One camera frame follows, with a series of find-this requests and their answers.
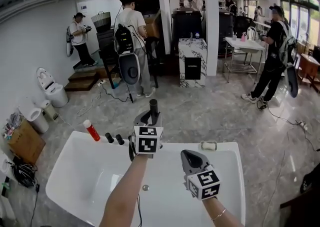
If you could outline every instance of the red bottle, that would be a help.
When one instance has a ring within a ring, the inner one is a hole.
[[[89,134],[92,136],[92,138],[98,142],[100,140],[100,135],[98,134],[98,132],[96,131],[96,129],[94,128],[94,126],[91,124],[90,120],[87,119],[83,122],[84,127],[86,128],[86,130],[88,130]]]

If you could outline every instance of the stair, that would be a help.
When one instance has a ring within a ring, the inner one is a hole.
[[[96,72],[75,72],[68,78],[69,83],[64,87],[67,92],[89,91],[98,81]]]

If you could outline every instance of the column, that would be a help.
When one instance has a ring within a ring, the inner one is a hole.
[[[207,66],[206,75],[216,76],[219,46],[219,3],[218,0],[205,0]]]
[[[169,0],[159,0],[165,53],[171,53],[171,11]]]

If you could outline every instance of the sink drain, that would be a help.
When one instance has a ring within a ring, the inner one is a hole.
[[[149,191],[149,189],[150,189],[149,185],[145,184],[144,186],[142,186],[142,190],[144,190],[145,192]]]

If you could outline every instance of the bracelet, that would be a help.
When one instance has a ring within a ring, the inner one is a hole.
[[[220,214],[218,214],[214,219],[211,219],[212,221],[217,220],[219,217],[221,217],[226,212],[226,209],[224,209]]]

